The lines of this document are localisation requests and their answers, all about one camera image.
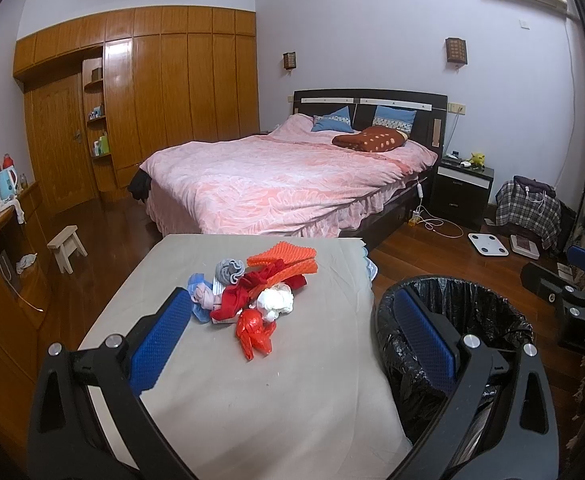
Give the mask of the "blue plastic bag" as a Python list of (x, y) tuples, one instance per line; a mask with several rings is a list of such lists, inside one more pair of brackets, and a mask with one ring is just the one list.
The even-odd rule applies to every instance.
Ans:
[(204, 279), (204, 274), (195, 273), (189, 276), (187, 292), (193, 303), (193, 315), (202, 324), (211, 322), (214, 307), (214, 295), (211, 285)]

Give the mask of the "red plastic bag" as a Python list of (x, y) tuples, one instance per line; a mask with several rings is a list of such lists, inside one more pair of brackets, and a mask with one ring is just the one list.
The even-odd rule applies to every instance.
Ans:
[(256, 309), (246, 309), (240, 313), (236, 323), (235, 336), (242, 347), (247, 361), (254, 359), (254, 352), (268, 356), (272, 352), (272, 335), (276, 323), (266, 323)]

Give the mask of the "white tissue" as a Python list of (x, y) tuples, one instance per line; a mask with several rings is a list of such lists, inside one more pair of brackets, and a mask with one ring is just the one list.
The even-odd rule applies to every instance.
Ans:
[(282, 314), (293, 311), (294, 296), (291, 288), (285, 283), (279, 283), (260, 292), (254, 307), (260, 312), (262, 320), (273, 323)]

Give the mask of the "pink face mask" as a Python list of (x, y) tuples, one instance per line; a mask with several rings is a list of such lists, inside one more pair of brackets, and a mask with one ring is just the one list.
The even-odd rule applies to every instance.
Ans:
[(206, 283), (198, 283), (195, 287), (193, 298), (196, 304), (209, 312), (219, 310), (222, 304), (222, 296), (215, 295), (212, 288)]

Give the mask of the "black lined trash bin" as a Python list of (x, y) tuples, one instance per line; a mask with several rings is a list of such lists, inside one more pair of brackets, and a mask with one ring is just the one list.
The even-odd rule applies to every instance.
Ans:
[(403, 289), (414, 292), (431, 312), (445, 316), (461, 336), (475, 335), (490, 348), (516, 351), (531, 344), (534, 333), (507, 298), (475, 282), (422, 275), (389, 287), (376, 308), (373, 331), (404, 434), (416, 442), (447, 396), (431, 384), (399, 327), (397, 294)]

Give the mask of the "yellow plush toy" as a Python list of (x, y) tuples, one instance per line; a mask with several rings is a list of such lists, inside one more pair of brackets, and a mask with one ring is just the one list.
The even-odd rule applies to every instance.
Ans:
[(485, 155), (483, 153), (472, 153), (470, 156), (470, 163), (472, 167), (484, 168), (485, 167)]

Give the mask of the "wooden sideboard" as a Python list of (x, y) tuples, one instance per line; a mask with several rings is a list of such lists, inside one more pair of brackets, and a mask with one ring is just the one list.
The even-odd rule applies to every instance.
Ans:
[[(23, 448), (50, 320), (52, 256), (50, 215), (38, 185), (29, 185), (19, 201), (22, 223), (14, 208), (0, 214), (0, 441)], [(36, 263), (18, 275), (16, 263), (27, 254), (37, 254)]]

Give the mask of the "black wooden headboard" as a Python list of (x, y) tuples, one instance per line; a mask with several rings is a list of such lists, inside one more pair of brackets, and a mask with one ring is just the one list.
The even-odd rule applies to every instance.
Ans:
[(292, 97), (292, 111), (309, 116), (326, 115), (349, 107), (352, 128), (371, 125), (378, 107), (412, 110), (416, 113), (409, 138), (434, 151), (441, 158), (447, 118), (447, 96), (437, 93), (383, 89), (298, 90)]

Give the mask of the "red cloth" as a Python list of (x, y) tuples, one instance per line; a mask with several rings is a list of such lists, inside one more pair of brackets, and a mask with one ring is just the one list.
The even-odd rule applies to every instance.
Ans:
[(312, 262), (298, 262), (286, 266), (283, 260), (277, 260), (258, 270), (248, 272), (239, 278), (236, 285), (224, 289), (221, 295), (221, 307), (211, 313), (211, 318), (214, 322), (230, 320), (240, 310), (248, 307), (263, 290), (279, 283), (285, 283), (292, 290), (296, 290), (306, 284), (304, 277), (306, 273), (316, 271), (317, 265)]

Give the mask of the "grey rolled sock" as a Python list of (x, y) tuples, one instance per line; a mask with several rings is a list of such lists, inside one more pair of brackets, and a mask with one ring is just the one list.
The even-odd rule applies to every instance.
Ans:
[(240, 259), (227, 258), (215, 266), (215, 280), (224, 286), (233, 286), (246, 273), (246, 264)]

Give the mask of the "black clothing at bed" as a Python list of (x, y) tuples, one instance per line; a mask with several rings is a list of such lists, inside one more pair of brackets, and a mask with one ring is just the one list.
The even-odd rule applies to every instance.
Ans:
[(126, 188), (134, 200), (146, 203), (146, 200), (148, 200), (149, 197), (151, 183), (152, 179), (149, 174), (143, 169), (138, 169)]

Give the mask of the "light blue electric kettle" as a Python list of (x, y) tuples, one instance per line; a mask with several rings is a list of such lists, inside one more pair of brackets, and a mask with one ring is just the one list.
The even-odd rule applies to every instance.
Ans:
[(18, 174), (14, 166), (0, 171), (0, 200), (12, 200), (18, 194)]

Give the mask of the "bed with pink duvet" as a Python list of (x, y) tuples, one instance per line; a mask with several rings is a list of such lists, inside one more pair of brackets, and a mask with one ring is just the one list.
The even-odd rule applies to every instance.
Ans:
[(333, 130), (289, 116), (268, 134), (190, 141), (141, 165), (149, 217), (164, 234), (337, 237), (380, 214), (437, 154), (413, 140), (385, 152), (338, 148)]

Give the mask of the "wooden wardrobe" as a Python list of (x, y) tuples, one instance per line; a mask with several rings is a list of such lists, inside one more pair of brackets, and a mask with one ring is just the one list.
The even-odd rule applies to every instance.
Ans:
[(259, 130), (251, 11), (143, 6), (75, 18), (19, 39), (12, 74), (55, 214), (119, 197), (163, 148)]

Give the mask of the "left wall lamp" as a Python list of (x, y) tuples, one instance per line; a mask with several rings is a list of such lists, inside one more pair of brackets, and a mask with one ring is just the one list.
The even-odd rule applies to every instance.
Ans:
[(284, 70), (295, 70), (297, 68), (297, 55), (294, 52), (285, 52), (283, 54)]

